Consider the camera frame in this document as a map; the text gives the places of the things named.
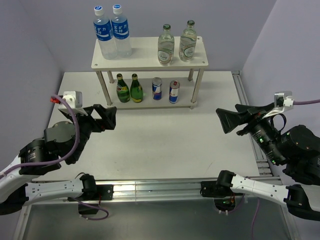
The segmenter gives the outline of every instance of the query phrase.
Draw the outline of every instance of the plastic water bottle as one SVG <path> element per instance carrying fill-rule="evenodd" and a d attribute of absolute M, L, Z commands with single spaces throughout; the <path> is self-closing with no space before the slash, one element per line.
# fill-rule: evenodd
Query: plastic water bottle
<path fill-rule="evenodd" d="M 111 19 L 113 35 L 115 37 L 118 54 L 121 57 L 129 57 L 132 54 L 128 19 L 122 14 L 121 5 L 113 6 L 113 18 Z"/>
<path fill-rule="evenodd" d="M 105 15 L 102 6 L 95 6 L 94 14 L 95 19 L 93 25 L 102 56 L 105 59 L 114 59 L 117 56 L 117 47 L 110 20 Z"/>

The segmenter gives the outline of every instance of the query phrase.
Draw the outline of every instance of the energy drink can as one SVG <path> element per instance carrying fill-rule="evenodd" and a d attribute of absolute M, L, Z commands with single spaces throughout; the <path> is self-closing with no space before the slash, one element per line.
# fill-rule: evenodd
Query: energy drink can
<path fill-rule="evenodd" d="M 180 82 L 177 80 L 170 82 L 169 102 L 175 104 L 178 102 Z"/>
<path fill-rule="evenodd" d="M 162 79 L 160 77 L 152 79 L 152 97 L 154 100 L 162 98 Z"/>

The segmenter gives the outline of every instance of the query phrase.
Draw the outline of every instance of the wall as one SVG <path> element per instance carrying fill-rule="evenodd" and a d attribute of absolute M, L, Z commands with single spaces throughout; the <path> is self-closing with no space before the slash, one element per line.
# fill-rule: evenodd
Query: wall
<path fill-rule="evenodd" d="M 276 0 L 20 0 L 65 72 L 91 71 L 93 8 L 112 16 L 119 3 L 132 37 L 154 37 L 163 24 L 181 35 L 187 20 L 203 37 L 211 70 L 241 70 Z"/>
<path fill-rule="evenodd" d="M 320 98 L 319 12 L 319 0 L 276 2 L 242 71 L 250 104 L 266 105 L 283 90 L 291 90 L 297 101 Z M 287 129 L 304 124 L 320 136 L 319 107 L 296 106 L 287 112 Z M 302 239 L 319 239 L 319 222 L 296 222 Z"/>
<path fill-rule="evenodd" d="M 17 0 L 0 0 L 0 169 L 41 137 L 61 72 Z M 19 213 L 0 216 L 0 236 L 11 239 Z"/>

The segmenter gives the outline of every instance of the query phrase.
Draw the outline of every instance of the clear glass bottle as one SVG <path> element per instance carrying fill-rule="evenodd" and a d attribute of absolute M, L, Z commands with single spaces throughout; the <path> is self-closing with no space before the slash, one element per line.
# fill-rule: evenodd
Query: clear glass bottle
<path fill-rule="evenodd" d="M 102 56 L 105 59 L 114 59 L 117 56 L 117 47 L 110 20 L 102 6 L 94 7 L 94 15 L 93 25 Z"/>
<path fill-rule="evenodd" d="M 179 45 L 179 58 L 182 61 L 190 61 L 195 53 L 197 33 L 194 29 L 195 21 L 189 20 L 187 27 L 183 30 Z"/>
<path fill-rule="evenodd" d="M 116 78 L 118 79 L 118 84 L 116 85 L 116 94 L 120 102 L 127 103 L 130 101 L 129 87 L 124 81 L 122 74 L 118 73 Z"/>
<path fill-rule="evenodd" d="M 131 94 L 132 101 L 134 101 L 135 103 L 141 103 L 142 100 L 144 99 L 144 90 L 142 89 L 142 86 L 138 81 L 138 75 L 135 73 L 132 74 L 130 94 Z"/>
<path fill-rule="evenodd" d="M 111 23 L 118 54 L 124 58 L 131 56 L 132 49 L 130 44 L 128 19 L 123 15 L 121 5 L 119 4 L 113 6 L 113 18 L 111 19 Z"/>
<path fill-rule="evenodd" d="M 169 24 L 163 25 L 163 33 L 158 39 L 158 60 L 161 65 L 167 66 L 172 63 L 175 52 L 175 38 L 170 32 Z"/>

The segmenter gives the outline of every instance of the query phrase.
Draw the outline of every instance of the blue and silver can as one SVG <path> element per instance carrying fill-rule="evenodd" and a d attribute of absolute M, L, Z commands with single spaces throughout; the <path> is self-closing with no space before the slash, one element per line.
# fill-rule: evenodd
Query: blue and silver can
<path fill-rule="evenodd" d="M 180 82 L 177 80 L 170 82 L 169 102 L 175 104 L 178 102 Z"/>
<path fill-rule="evenodd" d="M 162 79 L 160 77 L 152 79 L 152 97 L 154 100 L 162 98 Z"/>

